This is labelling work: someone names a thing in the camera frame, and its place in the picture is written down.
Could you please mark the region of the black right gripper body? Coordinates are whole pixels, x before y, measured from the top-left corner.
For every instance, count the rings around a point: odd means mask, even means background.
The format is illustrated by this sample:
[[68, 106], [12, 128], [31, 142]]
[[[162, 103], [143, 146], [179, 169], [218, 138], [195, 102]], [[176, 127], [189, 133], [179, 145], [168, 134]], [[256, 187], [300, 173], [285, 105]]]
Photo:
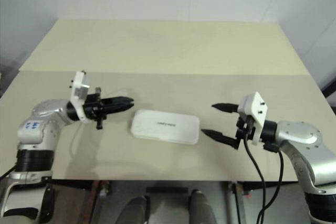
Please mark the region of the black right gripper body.
[[245, 119], [242, 117], [239, 117], [236, 123], [237, 131], [236, 131], [236, 141], [234, 149], [238, 149], [240, 145], [241, 140], [252, 140], [255, 133], [255, 127], [254, 127], [254, 119], [252, 116], [247, 116]]

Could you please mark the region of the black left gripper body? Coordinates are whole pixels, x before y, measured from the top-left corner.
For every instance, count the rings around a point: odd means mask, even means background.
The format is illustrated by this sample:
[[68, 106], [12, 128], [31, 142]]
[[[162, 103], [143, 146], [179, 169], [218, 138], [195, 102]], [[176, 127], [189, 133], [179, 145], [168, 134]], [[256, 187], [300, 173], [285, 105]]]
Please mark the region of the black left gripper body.
[[95, 93], [87, 95], [83, 108], [86, 117], [96, 122], [96, 129], [102, 130], [103, 121], [107, 119], [107, 114], [101, 100], [100, 87], [95, 88]]

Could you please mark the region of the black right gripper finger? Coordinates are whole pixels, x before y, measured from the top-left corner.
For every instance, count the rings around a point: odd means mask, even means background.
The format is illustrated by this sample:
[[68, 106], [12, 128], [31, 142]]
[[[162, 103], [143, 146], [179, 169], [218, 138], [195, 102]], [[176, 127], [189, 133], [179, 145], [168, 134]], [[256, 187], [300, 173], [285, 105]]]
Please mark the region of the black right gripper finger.
[[201, 129], [201, 131], [211, 139], [213, 139], [216, 142], [226, 144], [231, 146], [234, 149], [238, 149], [238, 140], [224, 136], [221, 132], [214, 131], [214, 130], [208, 130], [208, 129]]
[[227, 113], [237, 113], [239, 105], [232, 103], [216, 103], [213, 104], [212, 107]]

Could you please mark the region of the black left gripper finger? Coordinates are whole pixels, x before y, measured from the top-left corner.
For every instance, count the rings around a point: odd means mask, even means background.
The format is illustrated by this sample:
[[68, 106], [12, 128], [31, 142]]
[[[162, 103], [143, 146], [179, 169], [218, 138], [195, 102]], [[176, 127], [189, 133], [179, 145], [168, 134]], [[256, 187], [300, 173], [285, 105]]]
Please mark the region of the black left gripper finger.
[[134, 100], [129, 97], [113, 97], [113, 98], [104, 98], [101, 100], [104, 105], [134, 105]]
[[131, 109], [134, 106], [133, 103], [129, 104], [108, 104], [104, 106], [104, 113], [105, 114], [114, 114], [114, 113], [120, 113], [126, 110]]

